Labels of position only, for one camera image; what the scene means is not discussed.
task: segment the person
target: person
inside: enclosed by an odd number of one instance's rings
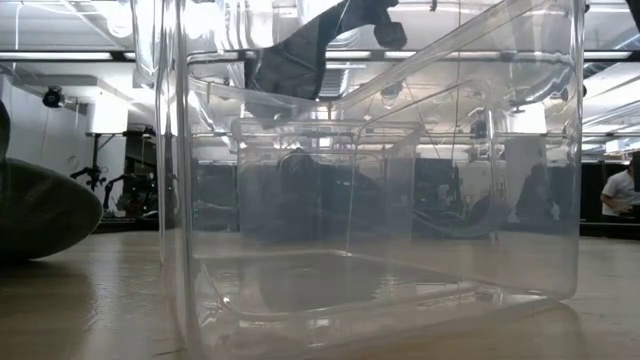
[[[629,222],[633,220],[633,206],[640,205],[640,193],[634,190],[633,161],[622,172],[607,180],[600,200],[602,201],[602,219],[604,222]]]

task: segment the ceiling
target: ceiling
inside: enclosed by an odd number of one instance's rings
[[[438,2],[438,10],[434,13],[428,10],[430,1],[401,0],[401,3],[408,3],[409,7],[394,9],[390,13],[394,20],[405,24],[409,37],[408,48],[419,49],[433,43],[495,2],[463,0],[462,5],[459,5],[454,1],[441,0]],[[117,20],[113,20],[122,18],[117,15],[127,14],[126,3],[126,0],[120,2],[59,0],[0,2],[0,51],[133,51],[133,36],[128,33],[130,29],[122,22],[115,23]],[[294,1],[280,0],[279,3],[280,11],[286,13],[284,10],[287,6],[292,7]],[[363,32],[359,37],[358,46],[375,47],[373,46],[375,40],[371,34],[371,30]],[[640,50],[640,41],[635,41],[638,40],[635,38],[637,35],[633,20],[623,1],[592,2],[585,19],[586,50],[633,50],[636,48]],[[482,46],[482,42],[476,42],[475,48],[479,49]],[[352,72],[357,74],[352,76],[352,84],[360,82],[356,79],[366,81],[367,78],[380,72],[379,65],[369,65],[368,69],[373,69],[372,72],[367,73],[361,70]],[[92,77],[96,79],[95,85],[69,87],[70,91],[75,92],[72,95],[83,101],[91,101],[92,97],[97,96],[96,94],[108,91],[131,103],[153,108],[153,91],[136,85],[133,79],[135,71],[133,63],[21,62],[17,65],[17,70],[24,79],[27,79],[25,80],[27,84],[42,89],[55,79],[52,78],[54,76]],[[465,74],[474,72],[495,73],[495,71],[502,71],[502,69],[496,68],[496,65],[485,64],[474,67],[470,64],[463,67],[461,75],[466,76]],[[440,66],[437,71],[423,73],[419,78],[413,78],[408,82],[414,92],[411,96],[423,96],[429,91],[433,92],[438,88],[437,86],[455,80],[455,76],[458,76],[457,66],[450,65]],[[618,63],[586,79],[584,83],[588,94],[584,100],[585,121],[597,120],[598,116],[616,109],[624,109],[625,105],[637,100],[634,95],[640,93],[640,82],[637,81],[639,78],[640,63]],[[432,86],[430,90],[424,90],[434,84],[437,85],[435,88]],[[423,91],[420,89],[426,92],[417,94],[416,92]],[[440,109],[441,113],[447,111],[453,110]],[[624,116],[614,116],[585,126],[585,132],[611,133],[619,128],[623,132],[634,131],[636,121],[640,124],[640,116],[635,116],[633,111],[626,111]],[[450,124],[443,123],[442,127],[450,128]],[[602,144],[608,140],[610,139],[604,136],[592,136],[586,142]]]

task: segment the clear plastic container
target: clear plastic container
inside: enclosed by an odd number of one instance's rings
[[[583,4],[455,5],[164,1],[162,239],[195,358],[331,357],[574,293]]]

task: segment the wooden table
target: wooden table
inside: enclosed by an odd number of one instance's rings
[[[515,322],[407,340],[354,359],[639,359],[640,242],[583,239],[576,296]],[[155,233],[92,236],[0,269],[0,359],[187,359]]]

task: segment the white shirt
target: white shirt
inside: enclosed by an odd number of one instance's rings
[[[602,189],[602,194],[610,196],[616,202],[628,205],[640,204],[640,193],[635,192],[633,178],[626,170],[609,177],[607,184]],[[620,216],[604,203],[602,204],[602,215]]]

